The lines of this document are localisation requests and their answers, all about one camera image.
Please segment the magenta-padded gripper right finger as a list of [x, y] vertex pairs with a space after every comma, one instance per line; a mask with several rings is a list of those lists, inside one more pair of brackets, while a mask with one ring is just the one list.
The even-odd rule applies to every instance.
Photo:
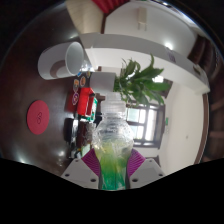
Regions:
[[153, 158], [146, 159], [137, 150], [132, 150], [127, 163], [129, 188], [135, 189], [155, 182], [165, 174]]

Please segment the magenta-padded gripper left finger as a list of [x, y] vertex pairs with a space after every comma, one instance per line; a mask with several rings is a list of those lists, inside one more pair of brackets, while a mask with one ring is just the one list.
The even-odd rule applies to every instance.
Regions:
[[81, 159], [74, 159], [61, 177], [84, 188], [98, 189], [100, 174], [100, 163], [91, 149]]

